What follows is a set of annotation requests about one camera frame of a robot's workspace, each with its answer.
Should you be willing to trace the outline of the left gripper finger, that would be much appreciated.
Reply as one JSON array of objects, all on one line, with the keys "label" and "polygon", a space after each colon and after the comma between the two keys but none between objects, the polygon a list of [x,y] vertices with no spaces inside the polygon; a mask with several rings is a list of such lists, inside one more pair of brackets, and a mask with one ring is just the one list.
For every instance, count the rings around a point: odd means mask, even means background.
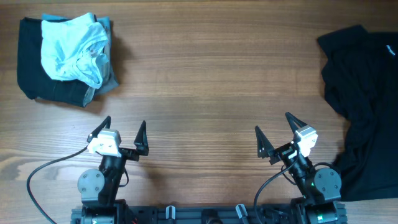
[{"label": "left gripper finger", "polygon": [[97,126],[89,135],[87,138],[87,142],[91,142],[94,138],[98,137],[98,134],[100,133],[100,131],[104,128],[109,129],[111,126],[111,117],[107,116],[103,122]]},{"label": "left gripper finger", "polygon": [[137,132],[136,138],[134,140],[134,145],[138,154],[142,156],[147,156],[149,154],[149,143],[147,140],[147,124],[144,120]]}]

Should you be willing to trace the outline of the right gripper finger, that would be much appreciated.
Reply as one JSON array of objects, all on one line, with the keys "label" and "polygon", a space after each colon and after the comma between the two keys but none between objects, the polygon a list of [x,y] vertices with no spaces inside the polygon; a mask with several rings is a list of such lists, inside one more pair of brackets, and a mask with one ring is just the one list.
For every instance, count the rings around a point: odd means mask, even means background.
[{"label": "right gripper finger", "polygon": [[291,114],[290,112],[286,112],[285,113],[285,117],[289,123],[289,126],[292,130],[292,132],[296,132],[298,129],[304,127],[307,125],[307,123],[301,121],[300,119],[298,119],[297,117],[295,117],[293,114]]},{"label": "right gripper finger", "polygon": [[257,140],[257,156],[258,158],[267,158],[274,155],[274,147],[262,132],[259,126],[254,128]]}]

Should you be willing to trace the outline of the black polo shirt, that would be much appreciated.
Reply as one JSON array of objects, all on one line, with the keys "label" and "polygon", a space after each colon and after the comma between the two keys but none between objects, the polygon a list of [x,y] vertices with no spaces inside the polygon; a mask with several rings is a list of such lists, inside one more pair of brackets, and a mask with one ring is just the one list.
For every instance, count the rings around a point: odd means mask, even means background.
[{"label": "black polo shirt", "polygon": [[349,121],[341,172],[345,202],[397,197],[397,33],[356,25],[325,34],[318,44],[325,101]]}]

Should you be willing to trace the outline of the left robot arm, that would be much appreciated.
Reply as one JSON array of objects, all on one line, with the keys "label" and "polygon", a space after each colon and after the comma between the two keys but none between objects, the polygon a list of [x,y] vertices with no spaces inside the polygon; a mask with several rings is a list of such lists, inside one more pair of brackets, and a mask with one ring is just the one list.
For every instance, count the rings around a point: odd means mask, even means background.
[{"label": "left robot arm", "polygon": [[91,154],[102,156],[97,169],[84,171],[78,179],[81,193],[81,210],[73,210],[72,223],[137,223],[137,216],[130,210],[124,199],[117,200],[123,175],[127,174],[126,162],[138,161],[149,154],[146,122],[143,121],[134,140],[134,149],[121,147],[119,131],[111,129],[111,117],[94,129],[87,138],[87,149]]}]

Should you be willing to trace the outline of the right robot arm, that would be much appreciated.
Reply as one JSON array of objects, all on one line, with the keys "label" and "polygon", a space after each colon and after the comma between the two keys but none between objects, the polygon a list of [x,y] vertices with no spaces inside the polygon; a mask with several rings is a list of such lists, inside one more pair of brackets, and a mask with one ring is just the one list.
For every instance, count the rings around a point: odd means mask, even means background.
[{"label": "right robot arm", "polygon": [[[281,170],[266,180],[256,192],[253,201],[256,221],[275,223],[272,215],[276,214],[279,218],[286,218],[289,223],[343,223],[345,219],[341,218],[340,210],[344,206],[338,203],[342,186],[339,170],[327,162],[312,164],[308,156],[316,145],[317,131],[289,112],[285,113],[285,117],[293,132],[293,138],[281,147],[275,148],[259,126],[254,128],[257,156],[261,159],[269,158],[270,164],[280,161],[284,163]],[[298,187],[302,196],[292,199],[283,210],[266,205],[259,206],[258,199],[265,187],[286,173],[290,174],[290,182]]]}]

